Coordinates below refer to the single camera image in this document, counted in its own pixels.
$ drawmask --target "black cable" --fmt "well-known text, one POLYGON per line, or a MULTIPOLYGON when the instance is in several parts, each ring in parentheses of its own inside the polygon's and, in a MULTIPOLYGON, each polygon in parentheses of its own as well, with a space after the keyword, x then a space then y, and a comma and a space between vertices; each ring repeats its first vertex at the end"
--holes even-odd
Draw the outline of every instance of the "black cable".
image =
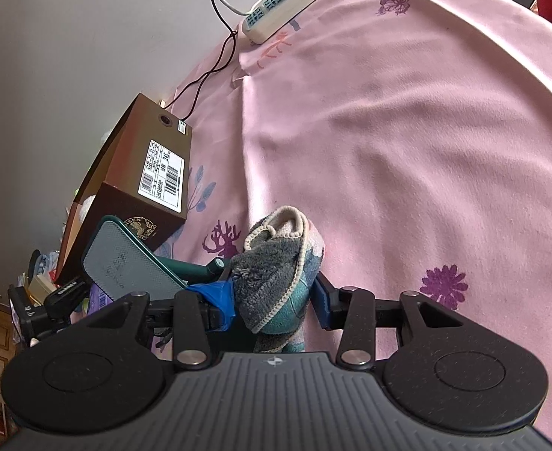
POLYGON ((236 52, 236 36, 238 34, 238 31, 237 30, 233 30, 232 27, 230 27, 230 25, 228 24, 228 22, 226 22, 224 20, 224 18, 222 17, 222 15, 220 14, 219 10, 218 10, 218 7, 217 5, 215 4, 215 0, 211 0, 211 5, 216 13, 216 15, 218 16, 218 18, 221 20, 221 22, 224 24, 224 26, 229 30, 230 34, 228 35, 228 37, 226 38, 226 40, 224 41, 224 44, 222 45, 222 50, 220 51, 219 53, 219 57, 217 59, 217 61, 215 62, 215 64, 213 65, 213 67, 209 70, 209 71, 206 71, 204 72, 199 78, 197 78, 196 80, 194 81, 191 81, 190 83, 188 83, 184 89, 178 93, 176 95, 176 97, 165 107, 165 108, 169 108, 171 107, 175 101, 180 98, 182 96, 182 93, 184 93, 189 87, 191 87, 192 85, 195 85, 197 84, 198 82, 200 82, 198 88, 197 88, 197 94, 195 95, 195 99, 194 101, 192 102, 192 107, 191 107, 191 110, 188 112, 188 115, 186 115, 184 118, 182 118, 183 121, 187 120, 188 117, 190 117, 192 115, 192 113, 194 112, 194 109, 195 107, 197 106, 197 101, 198 101, 198 98, 199 98, 199 95, 201 93, 201 88, 203 86, 203 84, 205 84, 205 81, 207 81, 207 79, 209 78, 210 75, 212 75, 213 73, 218 73, 219 71, 225 69, 231 62, 232 62, 232 58, 234 57, 234 54, 236 52), (222 57, 224 55, 224 51, 226 49, 226 45, 228 44, 228 41, 232 39, 233 40, 233 43, 232 43, 232 51, 230 52, 230 56, 228 58, 228 60, 226 61, 226 63, 222 66, 219 66, 219 63, 220 61, 222 60, 222 57))

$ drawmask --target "pink bedsheet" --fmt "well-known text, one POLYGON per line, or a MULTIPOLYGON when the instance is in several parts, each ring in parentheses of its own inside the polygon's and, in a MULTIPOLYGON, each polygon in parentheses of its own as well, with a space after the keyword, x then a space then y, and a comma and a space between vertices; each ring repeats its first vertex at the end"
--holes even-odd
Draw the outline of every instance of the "pink bedsheet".
MULTIPOLYGON (((533 351, 552 439, 552 25, 509 0, 318 0, 239 46, 189 119, 190 212, 159 252, 232 256, 294 205, 337 286, 421 290, 533 351)), ((306 337, 336 348, 313 315, 306 337)))

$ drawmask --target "cardboard box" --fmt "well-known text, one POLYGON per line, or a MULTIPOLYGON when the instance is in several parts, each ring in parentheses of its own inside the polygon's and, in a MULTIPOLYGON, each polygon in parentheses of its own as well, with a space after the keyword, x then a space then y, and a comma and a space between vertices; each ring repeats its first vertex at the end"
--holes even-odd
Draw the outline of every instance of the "cardboard box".
POLYGON ((57 263, 59 285, 82 272, 82 253, 105 215, 154 251, 186 220, 192 129, 138 95, 92 163, 71 206, 57 263), (79 213, 96 195, 80 224, 79 213))
POLYGON ((54 286, 44 275, 34 276, 32 282, 26 288, 30 298, 33 298, 40 305, 44 303, 46 296, 55 290, 56 286, 54 286))

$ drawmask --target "folded cloth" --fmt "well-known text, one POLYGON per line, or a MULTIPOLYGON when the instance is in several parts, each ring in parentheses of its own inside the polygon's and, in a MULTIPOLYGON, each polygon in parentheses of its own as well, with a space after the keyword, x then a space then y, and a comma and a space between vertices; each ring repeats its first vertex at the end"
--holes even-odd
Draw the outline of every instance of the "folded cloth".
POLYGON ((304 350, 301 324, 323 256, 322 236, 295 207, 280 207, 251 228, 230 266, 236 307, 259 333, 256 352, 304 350))

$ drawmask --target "round hole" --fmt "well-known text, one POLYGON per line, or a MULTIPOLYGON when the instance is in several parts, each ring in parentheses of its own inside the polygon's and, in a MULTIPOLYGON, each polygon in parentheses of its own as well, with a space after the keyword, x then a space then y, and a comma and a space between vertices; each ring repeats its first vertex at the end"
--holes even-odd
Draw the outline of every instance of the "round hole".
POLYGON ((161 115, 159 118, 161 119, 161 122, 163 122, 164 126, 171 127, 173 122, 169 117, 167 117, 166 115, 161 115))

